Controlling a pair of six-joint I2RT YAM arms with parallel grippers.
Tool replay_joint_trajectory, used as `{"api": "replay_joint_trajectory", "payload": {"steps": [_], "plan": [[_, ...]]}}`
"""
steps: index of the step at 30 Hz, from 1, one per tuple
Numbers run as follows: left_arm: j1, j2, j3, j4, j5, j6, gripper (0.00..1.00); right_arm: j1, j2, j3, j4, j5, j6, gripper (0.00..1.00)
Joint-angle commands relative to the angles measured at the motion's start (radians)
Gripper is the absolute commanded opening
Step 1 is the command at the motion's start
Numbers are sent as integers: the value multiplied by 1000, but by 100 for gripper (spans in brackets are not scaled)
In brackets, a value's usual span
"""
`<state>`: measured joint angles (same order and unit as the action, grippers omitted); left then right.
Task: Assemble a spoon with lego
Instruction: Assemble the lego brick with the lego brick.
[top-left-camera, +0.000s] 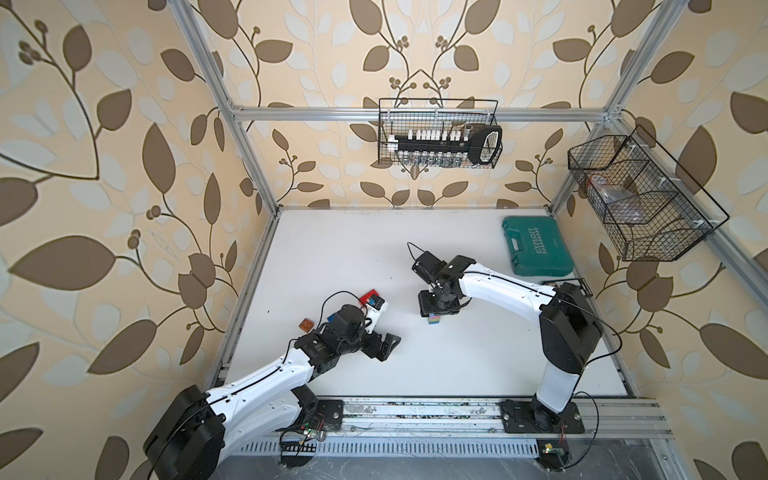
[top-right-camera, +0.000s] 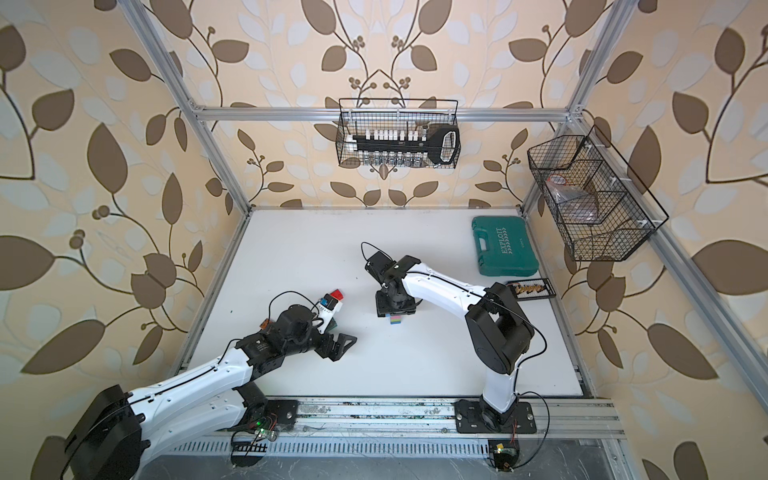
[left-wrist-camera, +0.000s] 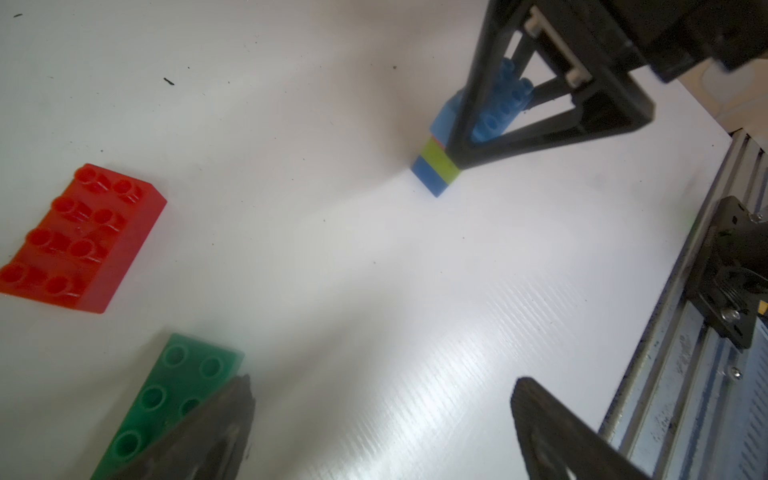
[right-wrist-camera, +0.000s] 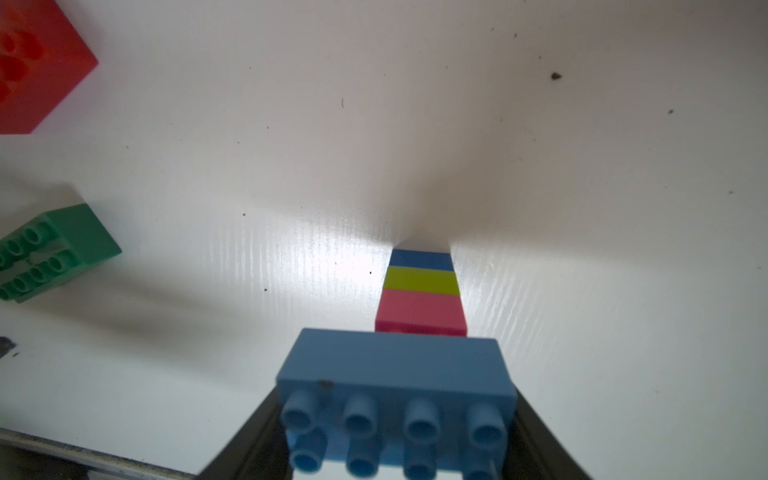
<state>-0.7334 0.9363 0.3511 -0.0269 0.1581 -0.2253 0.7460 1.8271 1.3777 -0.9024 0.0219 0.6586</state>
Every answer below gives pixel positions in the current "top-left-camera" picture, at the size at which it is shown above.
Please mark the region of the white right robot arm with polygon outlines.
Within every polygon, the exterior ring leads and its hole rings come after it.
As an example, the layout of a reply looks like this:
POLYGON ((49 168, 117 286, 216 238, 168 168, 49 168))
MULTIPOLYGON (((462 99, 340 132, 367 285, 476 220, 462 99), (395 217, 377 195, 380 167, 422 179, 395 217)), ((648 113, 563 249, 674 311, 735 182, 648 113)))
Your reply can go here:
POLYGON ((469 301, 482 300, 537 325, 547 365, 532 407, 551 415, 565 411, 602 339, 598 317, 578 286, 526 282, 461 255, 446 262, 425 253, 412 271, 428 285, 418 294, 424 318, 456 315, 469 301))

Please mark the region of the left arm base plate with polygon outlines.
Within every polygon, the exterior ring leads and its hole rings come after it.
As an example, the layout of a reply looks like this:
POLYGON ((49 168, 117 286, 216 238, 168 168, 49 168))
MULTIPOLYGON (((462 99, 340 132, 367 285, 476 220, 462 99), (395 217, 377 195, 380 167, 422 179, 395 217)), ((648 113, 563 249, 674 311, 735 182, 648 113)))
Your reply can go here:
POLYGON ((321 399, 302 410, 299 426, 302 430, 313 429, 337 432, 341 430, 343 419, 343 400, 321 399))

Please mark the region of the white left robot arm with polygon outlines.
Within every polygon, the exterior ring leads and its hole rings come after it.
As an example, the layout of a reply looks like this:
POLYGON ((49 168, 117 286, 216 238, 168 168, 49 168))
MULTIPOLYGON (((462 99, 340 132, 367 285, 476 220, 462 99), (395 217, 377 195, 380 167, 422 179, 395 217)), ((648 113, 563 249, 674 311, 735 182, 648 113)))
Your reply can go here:
POLYGON ((387 307, 379 296, 362 306, 346 304, 261 369, 208 391, 182 390, 143 444, 145 478, 207 479, 254 438, 280 430, 317 436, 318 398, 310 382, 347 354, 386 361, 401 341, 375 330, 387 307))

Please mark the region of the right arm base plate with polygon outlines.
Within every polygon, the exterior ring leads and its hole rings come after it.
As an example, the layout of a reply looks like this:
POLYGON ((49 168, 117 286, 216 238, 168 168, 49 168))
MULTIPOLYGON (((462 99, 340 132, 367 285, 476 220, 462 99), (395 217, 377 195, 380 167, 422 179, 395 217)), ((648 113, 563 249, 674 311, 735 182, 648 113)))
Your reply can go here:
POLYGON ((499 403, 504 432, 507 434, 583 434, 585 427, 577 405, 569 402, 554 413, 537 400, 506 399, 499 403))

